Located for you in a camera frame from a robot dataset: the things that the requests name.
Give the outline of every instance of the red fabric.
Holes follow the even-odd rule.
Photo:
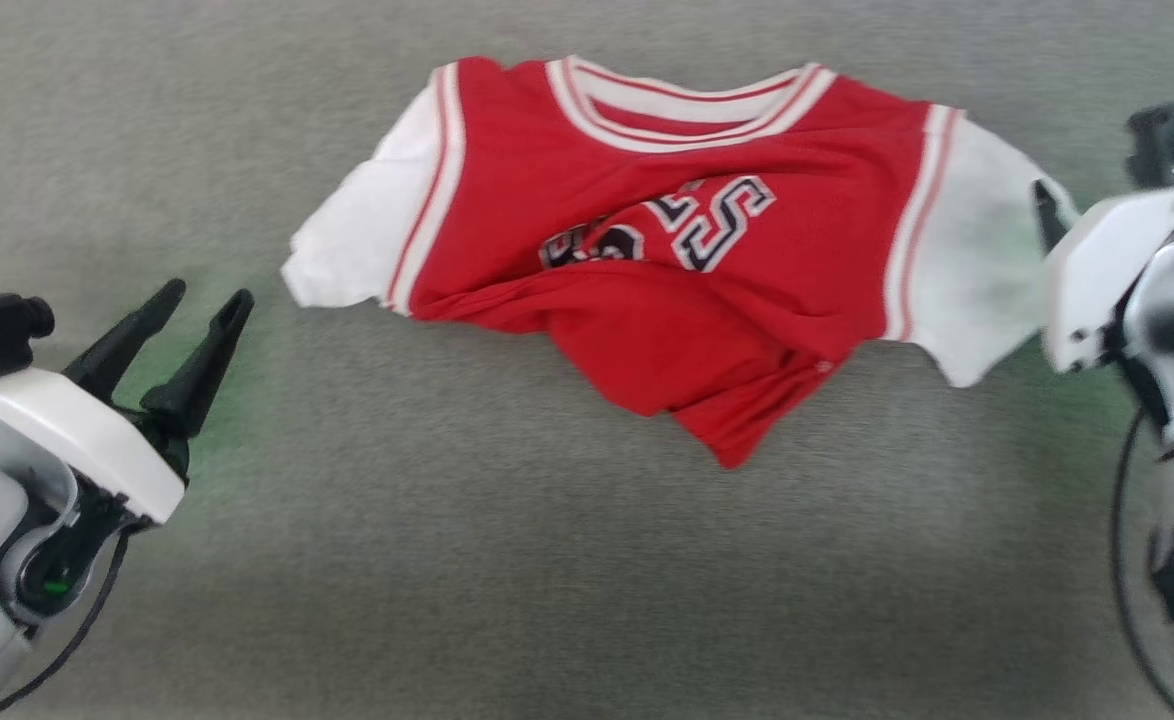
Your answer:
[[[837,78],[780,135],[641,154],[569,123],[542,63],[463,60],[459,92],[463,179],[410,295],[418,319],[547,332],[606,398],[672,411],[730,467],[858,342],[884,332],[884,269],[920,163],[925,102]],[[697,272],[680,254],[688,220],[664,227],[646,202],[696,202],[715,237],[733,226],[711,210],[733,187],[742,191],[721,218],[737,209],[741,237]],[[764,207],[756,215],[753,202]],[[561,233],[575,226],[588,226],[582,260],[610,228],[641,236],[642,250],[547,268],[545,243],[569,247]]]

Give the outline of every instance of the white sleeve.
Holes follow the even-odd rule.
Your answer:
[[[444,155],[439,76],[396,120],[373,157],[351,170],[294,234],[294,255],[281,275],[299,305],[348,307],[371,297],[391,304]]]
[[[1071,196],[1026,155],[957,113],[938,184],[904,261],[900,339],[924,346],[953,386],[972,386],[1044,325],[1044,258],[1032,182],[1071,222]]]

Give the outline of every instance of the white robot arm casing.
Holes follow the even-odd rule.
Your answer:
[[[1174,229],[1174,187],[1099,202],[1047,258],[1044,346],[1059,374],[1104,359],[1116,304]]]
[[[29,368],[0,378],[0,418],[40,448],[163,524],[185,487],[134,425],[60,374]]]

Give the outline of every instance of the white stripe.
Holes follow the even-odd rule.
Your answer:
[[[889,249],[889,263],[885,265],[885,334],[883,339],[908,339],[899,337],[908,323],[908,309],[902,305],[903,283],[908,282],[908,251],[911,250],[912,230],[916,220],[925,209],[925,198],[935,176],[940,171],[939,160],[943,152],[943,133],[947,129],[947,117],[952,109],[944,105],[933,105],[925,119],[925,147],[920,152],[920,169],[916,173],[916,184],[908,197],[906,208],[898,217],[898,229],[893,231],[893,245]]]
[[[573,72],[572,69],[573,67],[568,62],[569,62],[568,58],[565,60],[551,61],[551,63],[546,65],[546,73],[547,73],[547,82],[549,82],[551,85],[552,95],[555,96],[556,102],[560,105],[561,112],[564,112],[565,116],[569,120],[569,122],[573,123],[573,126],[578,128],[583,135],[593,137],[593,140],[605,142],[605,144],[618,147],[618,149],[620,150],[654,152],[654,154],[657,154],[657,152],[704,150],[709,149],[709,147],[733,146],[756,140],[756,137],[776,135],[776,133],[784,132],[787,128],[796,125],[798,120],[803,117],[803,115],[805,115],[808,110],[814,108],[816,102],[819,101],[821,97],[823,97],[824,92],[826,92],[828,88],[831,86],[831,82],[835,80],[835,78],[837,78],[835,76],[834,72],[826,68],[819,68],[817,67],[817,65],[807,65],[807,67],[801,70],[802,78],[797,82],[797,86],[802,86],[803,82],[807,81],[808,76],[814,76],[811,81],[808,82],[805,92],[802,92],[801,96],[792,100],[792,105],[789,106],[787,112],[780,114],[780,116],[776,117],[772,122],[767,122],[767,125],[753,128],[750,132],[743,133],[743,135],[738,135],[737,137],[720,137],[720,136],[737,135],[737,133],[742,132],[743,128],[733,128],[729,129],[729,132],[714,133],[714,135],[701,136],[703,140],[699,140],[699,136],[689,137],[680,135],[666,135],[666,133],[659,133],[659,132],[642,132],[642,129],[639,128],[627,128],[618,126],[616,123],[612,123],[609,122],[609,120],[606,120],[603,117],[587,117],[587,115],[583,114],[582,109],[579,108],[578,102],[575,102],[576,96],[574,88],[571,87],[567,81],[565,81],[564,69],[571,68],[571,72]],[[771,81],[776,82],[776,78],[771,78]],[[693,90],[687,90],[686,88],[677,88],[677,90],[693,92]],[[742,90],[743,88],[738,88],[738,90],[726,90],[721,95],[733,95]],[[659,102],[660,105],[700,105],[701,101],[661,96],[656,99],[656,102]],[[659,116],[669,117],[670,112],[666,112],[663,115]],[[652,142],[648,140],[637,140],[636,137],[627,137],[625,135],[619,135],[618,132],[610,132],[609,127],[622,128],[623,132],[628,133],[628,135],[643,135],[647,137],[654,137],[655,140],[662,137],[663,140],[673,140],[677,142],[674,143]]]
[[[742,95],[747,92],[763,90],[765,87],[771,85],[778,85],[783,82],[784,79],[794,76],[798,70],[790,69],[776,74],[774,78],[762,79],[760,82],[753,82],[751,85],[744,85],[742,87],[735,87],[733,90],[689,90],[688,87],[680,87],[679,85],[661,81],[661,79],[655,78],[628,78],[622,73],[615,73],[614,70],[603,67],[603,65],[593,63],[591,60],[582,60],[579,55],[569,55],[565,60],[568,61],[569,67],[581,67],[593,69],[596,73],[603,74],[605,76],[614,78],[616,81],[634,82],[648,85],[656,92],[670,92],[677,95],[693,95],[696,97],[706,97],[707,100],[720,100],[723,97],[731,97],[734,95]]]
[[[780,130],[782,132],[782,129],[792,127],[794,125],[801,122],[801,119],[804,117],[809,110],[814,109],[817,101],[823,99],[828,88],[831,87],[831,83],[835,82],[837,74],[834,72],[826,68],[819,68],[816,76],[810,79],[810,86],[805,88],[805,92],[802,92],[801,96],[792,101],[791,108],[788,108],[787,112],[780,115],[778,120],[776,120],[776,126],[778,126]]]
[[[445,147],[441,148],[440,179],[436,183],[436,193],[432,195],[431,204],[423,210],[418,233],[409,238],[409,249],[405,250],[405,260],[400,265],[399,278],[396,280],[394,295],[391,297],[391,305],[396,312],[403,315],[411,314],[410,294],[418,282],[418,272],[421,272],[423,265],[427,263],[427,256],[436,244],[436,236],[440,233],[441,224],[445,224],[445,217],[454,201],[454,193],[458,191],[459,179],[463,177],[463,159],[467,154],[467,133],[463,127],[463,100],[458,94],[458,63],[441,68],[436,82],[441,83],[441,94],[445,96],[445,105],[440,109],[441,122],[445,123]]]
[[[583,109],[591,115],[591,119],[596,120],[598,123],[609,126],[615,132],[645,133],[645,135],[653,135],[655,137],[670,137],[670,135],[666,135],[666,133],[643,132],[643,129],[613,123],[609,119],[601,117],[601,114],[591,105],[591,100],[600,100],[605,105],[614,106],[614,108],[625,108],[633,113],[650,115],[650,117],[664,117],[668,120],[679,120],[679,122],[747,123],[741,127],[724,129],[723,132],[707,133],[702,136],[703,140],[711,140],[711,137],[742,132],[751,126],[764,125],[784,102],[796,97],[799,85],[797,78],[801,78],[802,74],[801,70],[791,69],[770,78],[764,83],[755,83],[760,87],[747,86],[737,90],[724,90],[711,94],[710,92],[687,90],[687,88],[660,83],[648,78],[619,78],[614,73],[609,73],[609,79],[600,78],[586,72],[575,72],[583,67],[594,70],[595,67],[593,65],[574,65],[572,58],[565,60],[565,62],[567,63],[565,67],[569,69],[569,73],[573,73],[572,82],[581,90],[579,92],[579,96],[582,97],[583,105],[586,105]],[[625,82],[643,83],[646,87],[623,85]],[[724,100],[724,97],[731,95],[762,90],[765,87],[772,87],[772,90],[761,92],[760,95],[749,97]],[[669,95],[669,92],[691,97],[674,97]]]

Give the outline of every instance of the red stripe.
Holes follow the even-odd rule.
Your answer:
[[[815,67],[810,68],[810,72],[808,72],[807,76],[803,78],[803,81],[801,82],[801,86],[797,88],[796,94],[792,95],[792,99],[788,100],[782,106],[782,108],[778,108],[778,110],[775,112],[768,120],[765,120],[764,123],[761,123],[760,127],[751,128],[751,129],[745,129],[745,132],[735,132],[731,135],[715,135],[715,136],[702,136],[702,137],[688,137],[687,140],[686,140],[686,137],[680,137],[679,140],[670,140],[669,137],[646,137],[646,136],[632,135],[630,133],[625,133],[625,132],[615,132],[615,129],[609,128],[609,127],[605,127],[601,123],[596,122],[596,120],[592,116],[592,113],[588,112],[586,108],[583,108],[583,101],[582,101],[582,99],[578,94],[578,87],[574,86],[573,76],[571,76],[571,74],[569,74],[569,66],[568,66],[568,63],[561,65],[561,72],[565,75],[565,82],[571,88],[571,95],[573,95],[574,105],[578,105],[578,109],[582,113],[583,117],[587,117],[588,122],[592,122],[593,126],[595,126],[596,128],[602,129],[602,132],[613,133],[613,135],[616,135],[616,136],[620,136],[620,137],[627,137],[628,140],[636,140],[636,141],[641,141],[641,142],[655,142],[655,143],[659,143],[659,144],[689,144],[689,143],[695,143],[695,142],[715,142],[715,141],[721,141],[721,140],[734,140],[735,137],[743,137],[743,136],[747,136],[747,135],[753,135],[753,133],[760,132],[760,128],[769,127],[770,123],[776,122],[776,120],[778,120],[778,117],[783,117],[783,114],[787,113],[788,110],[790,110],[796,105],[797,100],[799,100],[799,97],[802,95],[805,95],[805,90],[808,90],[808,87],[810,87],[811,85],[814,85],[814,80],[819,76],[819,70],[821,70],[821,68],[817,67],[817,65],[815,65]]]
[[[436,122],[440,125],[440,154],[436,156],[436,174],[431,179],[431,187],[427,189],[427,198],[423,201],[421,208],[418,210],[418,217],[414,218],[413,227],[409,229],[409,235],[405,236],[405,243],[400,247],[400,257],[396,261],[396,272],[391,274],[391,287],[387,288],[387,307],[394,310],[396,304],[392,297],[396,296],[396,284],[400,282],[400,270],[405,267],[405,255],[409,255],[409,247],[412,245],[414,241],[414,235],[418,234],[418,228],[421,228],[423,218],[427,217],[427,209],[431,208],[431,201],[436,196],[436,188],[440,186],[440,176],[445,170],[445,152],[447,150],[448,141],[448,129],[446,128],[446,109],[445,109],[445,76],[447,68],[440,68],[436,70]],[[409,307],[405,307],[405,311],[409,312]]]
[[[916,250],[920,247],[920,233],[924,231],[929,214],[935,209],[935,202],[938,202],[938,193],[943,188],[943,176],[947,174],[947,155],[952,150],[952,130],[956,128],[956,120],[962,114],[957,109],[947,110],[947,123],[943,127],[943,147],[938,152],[938,167],[935,168],[933,181],[929,184],[929,195],[925,196],[925,204],[920,207],[920,215],[916,217],[916,227],[912,228],[911,240],[908,242],[908,258],[903,261],[902,297],[899,297],[899,307],[903,309],[903,331],[899,334],[898,341],[902,342],[909,341],[912,332],[910,300]]]
[[[669,90],[660,85],[650,85],[641,79],[615,76],[615,74],[603,70],[598,70],[596,68],[583,68],[576,67],[575,69],[582,70],[583,73],[591,74],[592,76],[606,79],[606,81],[613,82],[615,85],[625,85],[627,87],[637,88],[637,90],[649,90],[656,92],[657,94],[666,95],[669,97],[679,97],[680,100],[697,100],[700,102],[728,102],[730,100],[747,100],[747,97],[758,97],[765,95],[767,92],[775,92],[780,87],[789,86],[796,82],[796,78],[783,79],[769,87],[757,88],[757,90],[740,92],[738,95],[727,95],[723,97],[708,97],[706,94],[695,94],[695,92],[679,92]]]

